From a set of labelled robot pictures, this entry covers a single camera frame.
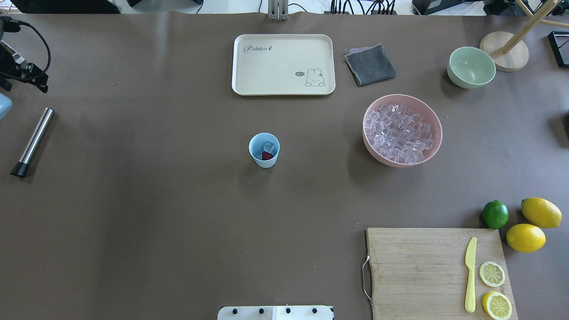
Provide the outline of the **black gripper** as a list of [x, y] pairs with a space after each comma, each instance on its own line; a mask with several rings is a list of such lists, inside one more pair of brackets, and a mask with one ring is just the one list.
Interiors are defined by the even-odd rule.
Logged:
[[[33, 30], [45, 45], [47, 55], [49, 56], [49, 45], [41, 33], [31, 24], [15, 20], [14, 18], [1, 18], [0, 23], [0, 38], [3, 38], [4, 33], [19, 32], [26, 26]], [[49, 76], [47, 71], [49, 69], [49, 61], [45, 68], [39, 68], [35, 63], [26, 61], [19, 53], [17, 53], [10, 45], [1, 41], [1, 55], [0, 55], [0, 74], [1, 74], [1, 87], [6, 91], [11, 91], [12, 83], [9, 80], [16, 80], [21, 83], [34, 85], [41, 92], [48, 92], [47, 81]]]

